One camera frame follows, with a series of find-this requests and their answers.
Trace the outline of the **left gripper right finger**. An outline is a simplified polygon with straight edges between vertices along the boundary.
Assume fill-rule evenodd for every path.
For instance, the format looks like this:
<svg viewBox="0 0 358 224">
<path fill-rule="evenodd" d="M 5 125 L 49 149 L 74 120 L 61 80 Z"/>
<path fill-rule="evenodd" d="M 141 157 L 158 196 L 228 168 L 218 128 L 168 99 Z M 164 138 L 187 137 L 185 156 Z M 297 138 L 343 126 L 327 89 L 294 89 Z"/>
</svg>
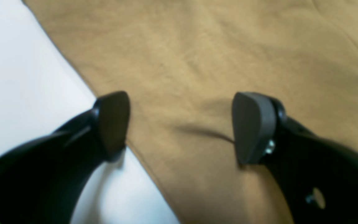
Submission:
<svg viewBox="0 0 358 224">
<path fill-rule="evenodd" d="M 358 152 L 317 136 L 276 98 L 237 92 L 232 101 L 240 165 L 264 165 L 296 224 L 358 224 Z"/>
</svg>

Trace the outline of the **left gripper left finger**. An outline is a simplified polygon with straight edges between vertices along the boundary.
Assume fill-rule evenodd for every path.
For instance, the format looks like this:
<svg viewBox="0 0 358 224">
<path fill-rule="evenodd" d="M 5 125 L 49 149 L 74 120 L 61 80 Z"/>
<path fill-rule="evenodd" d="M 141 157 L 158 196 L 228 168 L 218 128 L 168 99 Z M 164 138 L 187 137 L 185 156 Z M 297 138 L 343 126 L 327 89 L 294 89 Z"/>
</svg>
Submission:
<svg viewBox="0 0 358 224">
<path fill-rule="evenodd" d="M 130 99 L 113 92 L 0 156 L 0 224 L 68 224 L 92 173 L 126 147 Z"/>
</svg>

